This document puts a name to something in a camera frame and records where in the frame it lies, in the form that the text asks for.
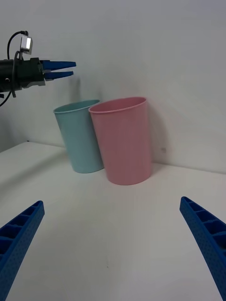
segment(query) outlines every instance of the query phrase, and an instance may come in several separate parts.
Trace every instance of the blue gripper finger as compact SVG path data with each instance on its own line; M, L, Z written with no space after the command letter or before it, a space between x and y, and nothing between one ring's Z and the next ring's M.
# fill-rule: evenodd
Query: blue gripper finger
M73 71L66 71L66 72L49 72L44 74L44 78L48 79L61 79L62 77L67 77L73 75Z
M76 62L51 62L51 61L41 61L44 70L58 70L64 68L76 67Z

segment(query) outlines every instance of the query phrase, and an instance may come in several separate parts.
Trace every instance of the white wall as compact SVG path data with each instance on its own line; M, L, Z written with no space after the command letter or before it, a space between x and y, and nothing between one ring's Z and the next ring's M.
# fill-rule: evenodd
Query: white wall
M78 65L75 77L19 91L0 109L13 143L61 145L52 111L80 94L144 95L156 161L225 173L225 15L224 0L3 0L1 59L10 35L28 30L33 56Z

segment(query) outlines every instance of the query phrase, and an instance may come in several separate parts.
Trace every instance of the cable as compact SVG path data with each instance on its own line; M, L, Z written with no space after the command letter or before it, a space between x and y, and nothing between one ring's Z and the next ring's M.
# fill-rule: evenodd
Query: cable
M27 31L15 32L15 33L11 36L11 38L8 40L8 44L7 44L7 59L8 59L8 60L10 59L10 58L9 58L9 48L10 48L10 43L11 43L12 39L13 39L15 36L17 36L18 34L24 34L24 35L28 36L28 32L27 32ZM8 93L6 99L5 99L2 103L0 103L0 107L3 106L3 104L6 103L6 101L9 99L11 93L12 93L13 97L16 97L16 94L15 94L15 91L14 91L14 81L15 81L15 58L14 58L14 62L13 62L13 72L12 72L12 85L11 85L11 91Z
M2 103L0 103L0 107L1 107L4 103L6 103L6 101L9 99L10 95L11 95L11 91L10 91L9 94L7 95L6 99L5 99Z
M7 59L9 60L9 47L10 47L10 43L12 41L12 39L17 36L18 34L25 34L25 36L28 36L28 32L27 31L20 31L20 32L15 32L11 38L8 40L8 44L7 44Z

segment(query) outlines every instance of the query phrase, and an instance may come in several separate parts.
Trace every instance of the plastic cup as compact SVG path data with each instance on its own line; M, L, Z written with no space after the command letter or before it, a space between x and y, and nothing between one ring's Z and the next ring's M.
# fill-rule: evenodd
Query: plastic cup
M54 110L72 168L87 174L104 168L89 108L99 100L63 105Z
M147 100L115 99L89 108L107 178L131 185L151 175Z

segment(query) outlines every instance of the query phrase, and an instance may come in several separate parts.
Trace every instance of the blue lattice gripper jaw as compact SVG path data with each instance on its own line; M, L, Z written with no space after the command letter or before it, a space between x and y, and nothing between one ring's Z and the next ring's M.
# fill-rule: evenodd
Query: blue lattice gripper jaw
M0 229L0 301L5 301L44 214L38 201Z
M180 212L226 301L226 224L192 200L182 197Z

